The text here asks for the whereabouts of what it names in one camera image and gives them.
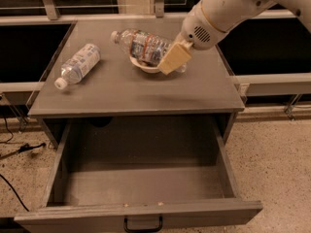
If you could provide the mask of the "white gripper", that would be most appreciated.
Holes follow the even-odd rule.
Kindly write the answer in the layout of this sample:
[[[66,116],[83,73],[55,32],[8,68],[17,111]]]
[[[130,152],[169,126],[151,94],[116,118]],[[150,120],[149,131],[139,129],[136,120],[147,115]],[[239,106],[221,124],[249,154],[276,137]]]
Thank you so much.
[[[195,5],[183,20],[180,33],[175,43],[163,56],[157,68],[165,75],[177,70],[191,59],[190,48],[208,50],[220,42],[225,36],[214,27],[204,15],[201,5]]]

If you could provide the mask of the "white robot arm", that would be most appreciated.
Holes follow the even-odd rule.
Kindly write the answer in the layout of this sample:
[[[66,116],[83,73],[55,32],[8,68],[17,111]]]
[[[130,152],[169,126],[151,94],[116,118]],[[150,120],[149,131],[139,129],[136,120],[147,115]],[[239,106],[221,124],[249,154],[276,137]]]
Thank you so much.
[[[181,31],[157,68],[165,75],[191,58],[193,50],[208,50],[243,21],[279,4],[311,31],[311,0],[200,0],[183,20]]]

